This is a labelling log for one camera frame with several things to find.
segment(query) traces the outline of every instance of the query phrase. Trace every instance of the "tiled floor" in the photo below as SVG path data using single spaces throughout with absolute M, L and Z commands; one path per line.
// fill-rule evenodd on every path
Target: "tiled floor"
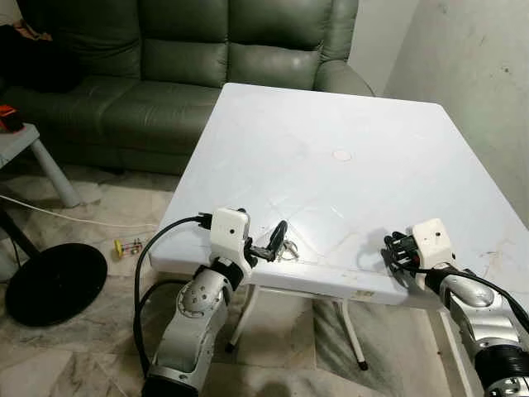
M 77 218 L 115 223 L 153 223 L 162 217 L 178 177 L 126 172 L 114 175 L 67 166 L 86 202 L 63 209 L 47 179 L 22 163 L 0 173 L 0 193 Z M 53 218 L 8 204 L 27 236 L 44 249 L 84 242 L 107 258 L 102 293 L 79 316 L 51 328 L 25 328 L 5 313 L 0 286 L 0 395 L 138 396 L 141 370 L 132 341 L 132 288 L 136 258 L 118 260 L 113 239 L 149 238 L 148 227 L 118 229 Z M 12 256 L 7 239 L 2 249 Z M 142 282 L 157 275 L 145 266 Z M 174 308 L 177 288 L 160 289 L 145 308 L 145 344 L 153 352 Z M 245 299 L 240 289 L 217 339 L 202 395 L 448 396 L 446 373 L 424 311 L 351 303 L 370 369 L 360 371 L 332 303 L 263 293 L 232 354 L 223 351 Z

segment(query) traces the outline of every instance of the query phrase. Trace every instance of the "rubber foot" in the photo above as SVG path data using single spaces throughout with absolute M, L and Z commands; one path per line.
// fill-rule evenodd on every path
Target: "rubber foot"
M 231 343 L 226 344 L 226 349 L 224 349 L 226 353 L 233 353 L 235 350 L 235 345 L 232 345 Z

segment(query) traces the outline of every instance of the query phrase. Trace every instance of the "white table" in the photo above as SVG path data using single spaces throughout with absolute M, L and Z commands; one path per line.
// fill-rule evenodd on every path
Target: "white table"
M 221 206 L 245 208 L 258 243 L 285 219 L 298 244 L 300 261 L 261 261 L 253 285 L 428 306 L 379 251 L 384 235 L 440 218 L 459 265 L 529 292 L 505 276 L 528 273 L 527 229 L 433 103 L 226 84 L 160 227 Z M 150 259 L 192 274 L 208 255 L 208 232 L 187 225 Z
M 19 132 L 0 132 L 0 168 L 29 146 L 45 174 L 50 178 L 65 207 L 75 207 L 81 202 L 72 184 L 42 145 L 39 132 L 34 125 L 24 124 L 24 128 Z

